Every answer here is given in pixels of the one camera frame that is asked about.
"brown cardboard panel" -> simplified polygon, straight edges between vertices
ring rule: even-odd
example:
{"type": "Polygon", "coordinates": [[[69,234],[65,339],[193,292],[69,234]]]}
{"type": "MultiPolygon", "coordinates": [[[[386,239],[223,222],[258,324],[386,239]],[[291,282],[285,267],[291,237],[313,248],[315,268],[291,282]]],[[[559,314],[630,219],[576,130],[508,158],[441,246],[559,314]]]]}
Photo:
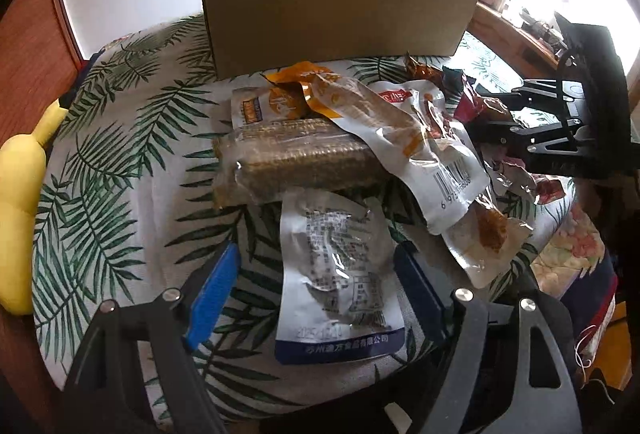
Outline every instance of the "brown cardboard panel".
{"type": "Polygon", "coordinates": [[[299,60],[453,55],[477,0],[202,0],[218,77],[299,60]]]}

